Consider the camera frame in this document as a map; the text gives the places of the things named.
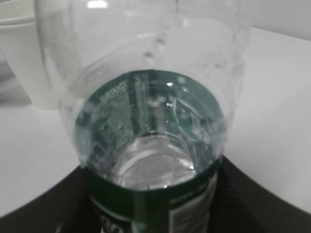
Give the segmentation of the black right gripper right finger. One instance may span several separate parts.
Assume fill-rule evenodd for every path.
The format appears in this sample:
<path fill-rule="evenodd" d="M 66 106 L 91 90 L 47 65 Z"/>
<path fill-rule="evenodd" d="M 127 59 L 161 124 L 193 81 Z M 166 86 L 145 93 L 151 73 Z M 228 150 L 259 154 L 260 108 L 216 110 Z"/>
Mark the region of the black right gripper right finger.
<path fill-rule="evenodd" d="M 223 158 L 209 233 L 309 233 L 309 213 L 261 187 Z"/>

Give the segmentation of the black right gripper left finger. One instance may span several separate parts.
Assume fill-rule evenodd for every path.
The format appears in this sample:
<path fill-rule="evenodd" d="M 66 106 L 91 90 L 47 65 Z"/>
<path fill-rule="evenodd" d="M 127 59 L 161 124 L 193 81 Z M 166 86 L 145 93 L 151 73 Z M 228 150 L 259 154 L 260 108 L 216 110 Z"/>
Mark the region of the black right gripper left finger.
<path fill-rule="evenodd" d="M 97 215 L 77 167 L 47 192 L 0 219 L 2 233 L 95 233 Z"/>

